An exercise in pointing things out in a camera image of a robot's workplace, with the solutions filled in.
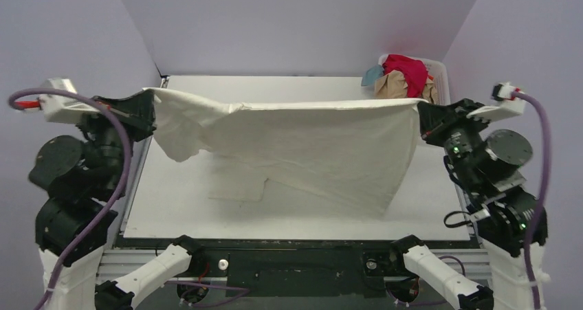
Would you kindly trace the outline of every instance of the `cable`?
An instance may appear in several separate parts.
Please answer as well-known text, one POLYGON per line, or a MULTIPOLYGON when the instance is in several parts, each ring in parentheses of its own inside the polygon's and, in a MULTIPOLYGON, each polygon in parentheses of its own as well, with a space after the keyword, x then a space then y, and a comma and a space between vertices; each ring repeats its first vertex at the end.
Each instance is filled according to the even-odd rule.
POLYGON ((156 257, 158 257, 158 248, 160 248, 160 245, 164 242, 164 240, 158 241, 156 243, 156 246, 154 246, 154 254, 156 255, 156 257))
MULTIPOLYGON (((198 287, 198 288, 222 289, 222 290, 226 290, 226 291, 240 291, 241 292, 241 293, 233 296, 232 298, 228 298, 227 300, 222 300, 222 301, 212 303, 209 305, 199 305, 197 303, 191 304, 190 306, 193 308, 211 308, 211 307, 218 307, 219 305, 226 305, 227 303, 231 303, 239 298, 242 298, 251 292, 251 289, 243 288, 243 287, 207 285, 207 284, 194 283, 192 281, 170 280, 170 281, 166 281, 166 284, 185 285, 185 286, 192 286, 192 287, 198 287)), ((188 293, 191 293, 193 290, 194 289, 189 289, 188 291, 185 291, 180 298, 184 299, 184 296, 188 295, 188 293)))
MULTIPOLYGON (((459 266, 461 267, 461 274, 463 276, 465 276, 465 267, 463 266, 463 262, 460 261, 459 258, 455 257, 455 256, 451 256, 451 255, 444 255, 439 257, 440 260, 445 260, 445 259, 450 259, 450 260, 454 260, 456 261, 459 266)), ((444 305, 445 303, 447 303, 447 300, 440 300, 440 301, 424 301, 424 302, 402 302, 401 300, 399 300, 398 298, 396 298, 393 293, 390 291, 390 289, 387 289, 389 295, 395 299, 395 304, 396 305, 404 305, 406 307, 434 307, 436 305, 444 305)))
POLYGON ((73 98, 75 100, 78 100, 80 102, 88 104, 89 106, 97 109, 101 114, 103 114, 103 116, 106 117, 111 122, 114 129, 118 132, 118 134, 120 136, 122 147, 123 147, 123 153, 124 153, 123 154, 124 164, 123 164, 122 174, 120 176, 120 181, 118 182, 118 185, 115 187, 115 190, 113 191, 113 194, 111 195, 109 200, 103 206, 102 210, 99 211, 99 213, 91 220, 91 222, 89 222, 89 224, 81 231, 81 233, 79 235, 77 235, 73 239, 73 241, 71 241, 71 243, 63 250, 63 252, 58 257, 58 259, 55 263, 55 266, 53 268, 53 272, 51 274, 51 277, 49 279, 49 283, 47 284, 47 289, 46 289, 45 293, 43 294, 43 297, 41 298, 41 300, 34 307, 34 310, 40 310, 43 307, 43 305, 49 300, 50 296, 52 295, 53 290, 56 286, 58 277, 61 274, 61 270, 63 270, 63 261, 65 260, 65 258, 67 258, 67 256, 69 256, 69 254, 71 254, 71 252, 75 249, 75 247, 77 247, 77 245, 79 245, 79 243, 97 226, 97 224, 103 219, 103 217, 105 217, 105 215, 111 209, 111 207, 116 202, 116 200, 120 197, 120 195, 123 192, 123 190, 125 189, 125 186, 127 183, 127 179, 129 176, 130 159, 131 159, 130 141, 129 141, 128 135, 127 135, 126 130, 124 129, 122 123, 116 118, 116 116, 112 112, 108 111, 105 106, 98 104, 94 100, 91 100, 89 98, 78 95, 77 93, 72 93, 72 92, 63 91, 63 90, 50 89, 50 88, 32 88, 32 89, 20 90, 20 91, 13 93, 12 95, 10 95, 10 97, 8 98, 8 105, 10 105, 10 107, 12 107, 13 109, 17 109, 17 110, 22 111, 22 110, 26 109, 26 107, 17 102, 17 100, 19 98, 22 98, 25 96, 43 95, 43 94, 73 98))
POLYGON ((453 212, 447 214, 444 218, 443 218, 443 224, 445 224, 446 228, 450 228, 450 229, 454 229, 454 228, 459 228, 461 226, 465 226, 465 225, 469 225, 472 224, 471 221, 461 221, 458 223, 453 223, 453 224, 449 224, 448 223, 448 219, 456 214, 466 214, 469 215, 469 212, 465 212, 463 210, 454 210, 453 212))
POLYGON ((191 289, 187 289, 184 293, 180 294, 180 302, 178 303, 178 306, 182 305, 182 303, 187 302, 188 305, 191 307, 193 304, 201 302, 208 294, 209 289, 204 287, 204 288, 198 288, 198 287, 193 287, 191 289), (195 299, 192 299, 190 297, 190 293, 199 291, 199 293, 196 293, 194 295, 195 299))
POLYGON ((413 284, 413 286, 411 286, 411 289, 414 289, 415 286, 419 285, 419 277, 417 277, 417 279, 415 279, 415 283, 413 284))
POLYGON ((525 265, 527 269, 527 276, 532 283, 532 299, 534 303, 534 309, 540 309, 540 291, 538 290, 538 285, 536 283, 536 277, 534 275, 534 270, 532 267, 530 245, 532 244, 534 238, 534 232, 540 221, 543 210, 545 210, 545 199, 547 198, 547 191, 549 189, 549 180, 551 176, 551 123, 549 122, 549 117, 547 112, 542 107, 542 104, 534 99, 533 97, 515 91, 512 93, 512 98, 517 97, 534 107, 536 113, 538 114, 540 120, 540 127, 542 129, 542 173, 540 178, 540 187, 538 190, 538 201, 534 208, 534 213, 532 214, 532 219, 528 223, 528 228, 524 240, 525 249, 525 265))
POLYGON ((199 276, 199 283, 201 282, 202 278, 204 278, 204 276, 206 276, 209 269, 210 269, 210 264, 207 262, 206 269, 204 269, 204 272, 199 276))

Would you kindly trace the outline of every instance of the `plastic bin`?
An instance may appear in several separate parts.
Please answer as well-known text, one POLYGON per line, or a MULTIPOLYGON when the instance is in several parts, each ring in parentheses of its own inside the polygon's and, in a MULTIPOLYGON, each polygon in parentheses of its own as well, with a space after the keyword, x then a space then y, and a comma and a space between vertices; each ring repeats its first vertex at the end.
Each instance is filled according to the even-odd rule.
MULTIPOLYGON (((379 65, 382 65, 388 54, 384 54, 379 58, 379 65)), ((439 104, 440 105, 449 105, 451 104, 450 100, 450 86, 448 84, 448 72, 446 71, 446 66, 439 61, 425 59, 425 58, 417 58, 417 57, 410 57, 412 59, 417 59, 425 64, 427 71, 431 76, 433 76, 433 82, 435 83, 435 89, 437 89, 437 93, 439 94, 439 104)))

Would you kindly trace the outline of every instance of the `clothes pile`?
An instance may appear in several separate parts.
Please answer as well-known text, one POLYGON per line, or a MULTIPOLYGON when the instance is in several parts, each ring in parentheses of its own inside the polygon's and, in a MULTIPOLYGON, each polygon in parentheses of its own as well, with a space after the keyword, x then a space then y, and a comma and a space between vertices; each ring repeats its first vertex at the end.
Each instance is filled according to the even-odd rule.
POLYGON ((382 65, 366 71, 361 85, 372 84, 379 99, 423 98, 432 104, 439 102, 433 77, 425 64, 399 54, 389 54, 382 65))

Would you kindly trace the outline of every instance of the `red wire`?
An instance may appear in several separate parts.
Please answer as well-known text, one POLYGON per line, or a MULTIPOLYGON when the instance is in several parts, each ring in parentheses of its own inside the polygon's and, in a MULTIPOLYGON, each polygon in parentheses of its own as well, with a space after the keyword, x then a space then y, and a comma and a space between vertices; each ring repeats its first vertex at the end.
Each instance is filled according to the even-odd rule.
POLYGON ((419 277, 417 277, 417 279, 415 279, 413 286, 411 286, 411 288, 409 290, 413 290, 415 295, 419 294, 419 292, 421 291, 420 286, 419 286, 419 277))
POLYGON ((204 269, 204 272, 199 276, 199 283, 200 283, 201 279, 204 278, 204 276, 206 276, 209 269, 210 269, 210 264, 206 263, 206 269, 204 269))
POLYGON ((16 102, 16 104, 20 105, 24 109, 40 109, 41 103, 38 100, 22 100, 16 102))

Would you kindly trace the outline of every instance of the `lavender wall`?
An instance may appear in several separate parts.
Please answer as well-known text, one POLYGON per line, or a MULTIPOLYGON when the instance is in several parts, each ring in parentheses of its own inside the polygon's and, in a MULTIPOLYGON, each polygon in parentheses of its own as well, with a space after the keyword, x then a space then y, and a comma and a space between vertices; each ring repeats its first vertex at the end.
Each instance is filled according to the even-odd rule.
POLYGON ((123 0, 163 74, 361 75, 441 60, 476 0, 123 0))
MULTIPOLYGON (((160 83, 120 0, 0 0, 0 24, 3 98, 55 76, 70 77, 88 96, 125 96, 160 83)), ((0 130, 0 309, 31 309, 43 291, 34 217, 47 197, 27 175, 48 139, 75 129, 3 102, 0 130)))
MULTIPOLYGON (((580 309, 583 269, 583 1, 477 0, 444 63, 452 99, 487 100, 495 82, 511 80, 539 99, 551 117, 553 177, 547 209, 550 239, 544 268, 549 309, 580 309)), ((530 191, 540 178, 540 127, 531 107, 499 122, 525 135, 537 153, 524 172, 530 191)))

